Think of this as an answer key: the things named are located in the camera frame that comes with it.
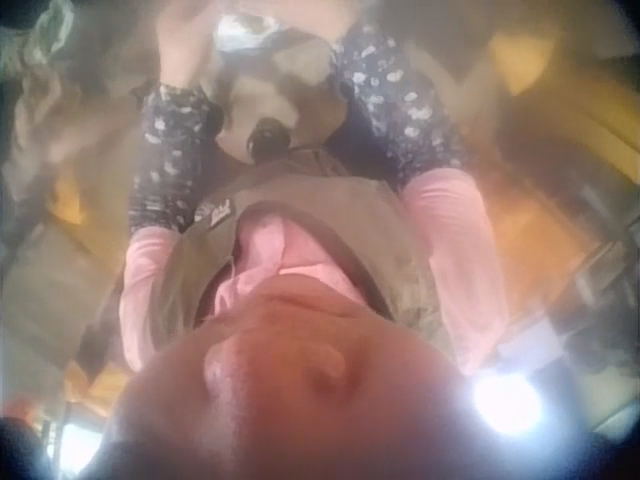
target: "vest logo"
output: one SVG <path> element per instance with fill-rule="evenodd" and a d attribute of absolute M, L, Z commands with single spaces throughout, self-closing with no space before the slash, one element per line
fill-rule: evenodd
<path fill-rule="evenodd" d="M 231 200 L 227 199 L 222 205 L 219 205 L 211 212 L 211 224 L 209 228 L 216 228 L 223 221 L 231 216 Z"/>

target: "floral sleeve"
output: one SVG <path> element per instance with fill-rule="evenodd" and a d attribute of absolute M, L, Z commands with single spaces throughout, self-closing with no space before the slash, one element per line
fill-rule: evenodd
<path fill-rule="evenodd" d="M 220 107 L 201 90 L 160 85 L 145 100 L 143 139 L 129 197 L 131 234 L 145 227 L 183 233 L 200 200 L 199 178 L 207 136 L 219 132 Z M 211 131 L 212 114 L 218 125 Z"/>
<path fill-rule="evenodd" d="M 464 166 L 466 151 L 433 84 L 392 37 L 356 24 L 334 47 L 334 68 L 384 145 L 398 188 L 435 168 Z"/>

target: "olive vest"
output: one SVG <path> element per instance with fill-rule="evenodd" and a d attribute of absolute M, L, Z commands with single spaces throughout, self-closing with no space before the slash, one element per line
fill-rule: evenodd
<path fill-rule="evenodd" d="M 425 249 L 396 195 L 312 150 L 256 167 L 203 202 L 152 288 L 146 327 L 156 349 L 198 325 L 203 298 L 215 293 L 239 254 L 238 223 L 268 213 L 312 234 L 377 314 L 452 358 Z"/>

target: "skin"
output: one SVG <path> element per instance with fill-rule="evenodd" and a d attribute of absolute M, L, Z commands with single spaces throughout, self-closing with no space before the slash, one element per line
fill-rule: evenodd
<path fill-rule="evenodd" d="M 462 474 L 491 455 L 470 397 L 413 332 L 280 276 L 157 355 L 107 443 L 142 443 L 184 478 Z"/>

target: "pink sleeve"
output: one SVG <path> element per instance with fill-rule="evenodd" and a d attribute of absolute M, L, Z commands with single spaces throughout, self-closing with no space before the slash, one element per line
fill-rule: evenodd
<path fill-rule="evenodd" d="M 449 168 L 415 178 L 402 193 L 428 249 L 445 326 L 466 374 L 487 360 L 509 324 L 502 271 L 482 196 Z"/>
<path fill-rule="evenodd" d="M 145 324 L 154 279 L 164 269 L 180 235 L 160 227 L 138 231 L 129 244 L 124 269 L 124 290 L 120 300 L 120 328 L 124 355 L 138 371 L 154 353 Z"/>

